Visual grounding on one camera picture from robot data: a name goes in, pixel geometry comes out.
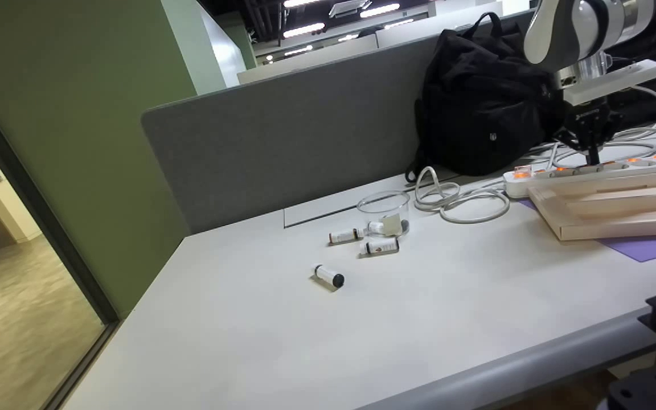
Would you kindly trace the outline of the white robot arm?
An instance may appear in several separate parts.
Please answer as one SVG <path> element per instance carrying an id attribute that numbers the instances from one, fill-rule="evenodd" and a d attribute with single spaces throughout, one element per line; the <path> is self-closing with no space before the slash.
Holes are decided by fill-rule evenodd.
<path id="1" fill-rule="evenodd" d="M 598 163 L 614 134 L 609 99 L 656 79 L 656 61 L 609 69 L 605 50 L 642 35 L 656 0 L 539 0 L 524 37 L 526 59 L 552 72 L 565 104 L 557 140 Z"/>

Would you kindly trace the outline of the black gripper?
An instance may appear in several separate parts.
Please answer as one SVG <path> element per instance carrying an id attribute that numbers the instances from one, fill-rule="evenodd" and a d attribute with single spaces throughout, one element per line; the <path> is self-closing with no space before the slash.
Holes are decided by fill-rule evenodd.
<path id="1" fill-rule="evenodd" d="M 620 127 L 620 116 L 609 104 L 569 108 L 555 140 L 581 153 L 587 163 L 598 163 L 598 151 Z"/>

